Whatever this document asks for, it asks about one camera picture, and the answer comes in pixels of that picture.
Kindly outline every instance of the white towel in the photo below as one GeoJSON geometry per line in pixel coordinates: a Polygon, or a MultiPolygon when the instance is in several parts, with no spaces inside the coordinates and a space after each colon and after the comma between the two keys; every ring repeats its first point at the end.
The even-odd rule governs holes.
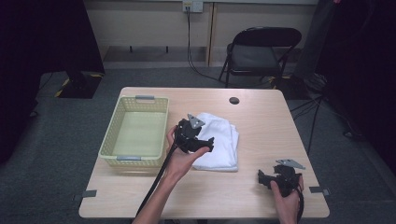
{"type": "Polygon", "coordinates": [[[197,170],[208,171],[238,171],[236,147],[239,133],[236,131],[235,126],[227,119],[208,113],[199,114],[197,118],[205,122],[201,132],[198,134],[198,139],[208,140],[211,137],[215,137],[215,141],[212,152],[208,152],[198,158],[192,167],[197,170]]]}

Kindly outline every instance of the electrical outlet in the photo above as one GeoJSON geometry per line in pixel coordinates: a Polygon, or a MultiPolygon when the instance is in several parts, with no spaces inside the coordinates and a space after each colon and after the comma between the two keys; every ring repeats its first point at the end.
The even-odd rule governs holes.
{"type": "Polygon", "coordinates": [[[202,13],[204,11],[204,2],[203,1],[183,1],[182,10],[184,12],[187,12],[187,7],[190,9],[190,12],[202,13]]]}

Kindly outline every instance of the wooden table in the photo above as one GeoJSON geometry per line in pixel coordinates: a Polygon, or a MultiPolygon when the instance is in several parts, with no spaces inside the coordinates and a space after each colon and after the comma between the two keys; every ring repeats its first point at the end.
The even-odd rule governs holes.
{"type": "MultiPolygon", "coordinates": [[[[242,89],[124,88],[120,95],[169,98],[168,129],[188,113],[211,113],[227,119],[239,132],[237,173],[190,170],[177,184],[162,218],[274,218],[272,191],[258,183],[261,169],[274,175],[276,160],[294,159],[305,170],[303,217],[327,217],[329,207],[321,193],[311,193],[318,181],[304,150],[281,91],[242,89]],[[240,100],[238,105],[229,102],[240,100]]],[[[110,167],[97,159],[84,198],[82,217],[134,217],[155,176],[137,175],[110,167]]]]}

